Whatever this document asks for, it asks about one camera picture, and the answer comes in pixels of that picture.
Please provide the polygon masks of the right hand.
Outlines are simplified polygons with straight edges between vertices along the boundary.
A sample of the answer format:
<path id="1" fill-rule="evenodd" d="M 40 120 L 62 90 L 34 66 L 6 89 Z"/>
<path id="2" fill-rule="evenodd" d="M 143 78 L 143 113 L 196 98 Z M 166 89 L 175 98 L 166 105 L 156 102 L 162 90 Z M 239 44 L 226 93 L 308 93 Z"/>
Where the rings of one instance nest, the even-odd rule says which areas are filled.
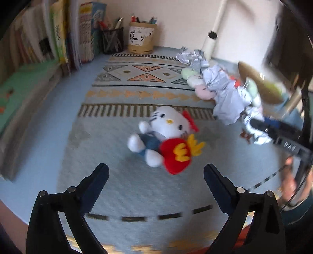
<path id="1" fill-rule="evenodd" d="M 297 184 L 295 178 L 292 173 L 293 169 L 293 157 L 288 156 L 284 162 L 283 166 L 283 178 L 281 184 L 281 197 L 279 198 L 279 204 L 283 205 L 287 203 L 287 201 L 295 194 L 297 189 Z M 301 194 L 297 194 L 292 202 L 291 205 L 303 203 L 306 200 L 311 192 L 312 189 L 312 169 L 310 169 L 309 174 L 306 178 L 306 183 L 303 186 Z"/>

